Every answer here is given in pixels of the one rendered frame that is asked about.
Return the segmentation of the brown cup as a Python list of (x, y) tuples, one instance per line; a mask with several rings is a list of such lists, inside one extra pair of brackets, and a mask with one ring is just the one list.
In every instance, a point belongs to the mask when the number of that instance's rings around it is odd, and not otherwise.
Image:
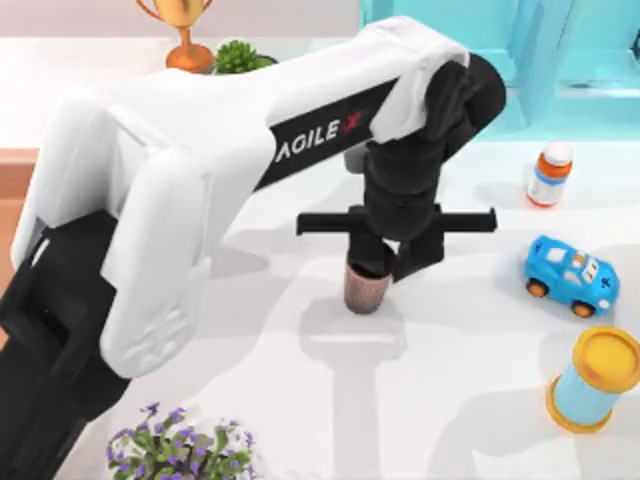
[(359, 315), (376, 312), (384, 299), (390, 281), (390, 274), (373, 274), (355, 264), (347, 263), (343, 289), (346, 307)]

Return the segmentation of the orange and white bottle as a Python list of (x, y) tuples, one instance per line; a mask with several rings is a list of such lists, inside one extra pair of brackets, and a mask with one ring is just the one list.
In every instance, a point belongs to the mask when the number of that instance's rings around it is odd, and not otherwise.
[(541, 208), (555, 206), (562, 197), (572, 167), (572, 147), (566, 142), (548, 143), (539, 154), (528, 183), (528, 200)]

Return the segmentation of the blue toy car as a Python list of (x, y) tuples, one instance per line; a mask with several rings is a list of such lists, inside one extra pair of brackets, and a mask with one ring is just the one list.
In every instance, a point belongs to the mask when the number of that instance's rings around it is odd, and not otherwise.
[(607, 314), (619, 297), (612, 264), (547, 235), (531, 242), (523, 275), (532, 296), (564, 304), (581, 318)]

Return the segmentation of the light blue rack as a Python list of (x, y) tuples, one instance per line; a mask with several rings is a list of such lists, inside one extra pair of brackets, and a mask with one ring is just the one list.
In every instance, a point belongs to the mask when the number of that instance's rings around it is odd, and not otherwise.
[(485, 141), (640, 141), (640, 0), (360, 0), (360, 23), (412, 17), (498, 70)]

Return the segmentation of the blue and yellow can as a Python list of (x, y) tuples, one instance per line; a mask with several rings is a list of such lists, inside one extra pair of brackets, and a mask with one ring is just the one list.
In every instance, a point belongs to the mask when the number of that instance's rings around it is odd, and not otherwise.
[(571, 362), (549, 385), (546, 408), (560, 427), (575, 434), (600, 430), (619, 397), (640, 383), (640, 342), (614, 326), (586, 329)]

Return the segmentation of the green potted plant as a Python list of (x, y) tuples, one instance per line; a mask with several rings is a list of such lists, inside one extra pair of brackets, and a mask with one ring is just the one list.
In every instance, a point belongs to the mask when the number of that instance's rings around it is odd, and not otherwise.
[(275, 58), (258, 53), (250, 43), (231, 40), (217, 49), (214, 72), (216, 75), (243, 74), (277, 63)]

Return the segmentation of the purple flower plant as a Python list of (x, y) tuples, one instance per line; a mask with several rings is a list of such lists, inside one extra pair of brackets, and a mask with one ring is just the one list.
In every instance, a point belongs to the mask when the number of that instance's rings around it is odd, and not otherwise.
[(107, 443), (112, 480), (260, 480), (254, 435), (238, 421), (222, 419), (205, 431), (187, 422), (182, 407), (162, 416), (154, 402), (140, 412), (139, 424)]

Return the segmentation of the gold trophy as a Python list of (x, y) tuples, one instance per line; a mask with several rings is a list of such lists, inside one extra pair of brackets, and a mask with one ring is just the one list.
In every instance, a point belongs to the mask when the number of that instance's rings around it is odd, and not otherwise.
[(190, 29), (214, 0), (151, 0), (154, 9), (148, 7), (144, 0), (135, 1), (145, 13), (176, 28), (180, 35), (180, 45), (166, 57), (167, 68), (197, 74), (211, 71), (214, 54), (209, 48), (192, 42)]

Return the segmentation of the salmon-coloured box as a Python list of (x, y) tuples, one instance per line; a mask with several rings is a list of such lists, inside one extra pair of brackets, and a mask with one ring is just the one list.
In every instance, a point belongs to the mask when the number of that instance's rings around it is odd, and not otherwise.
[(0, 148), (0, 263), (9, 247), (38, 155), (37, 148)]

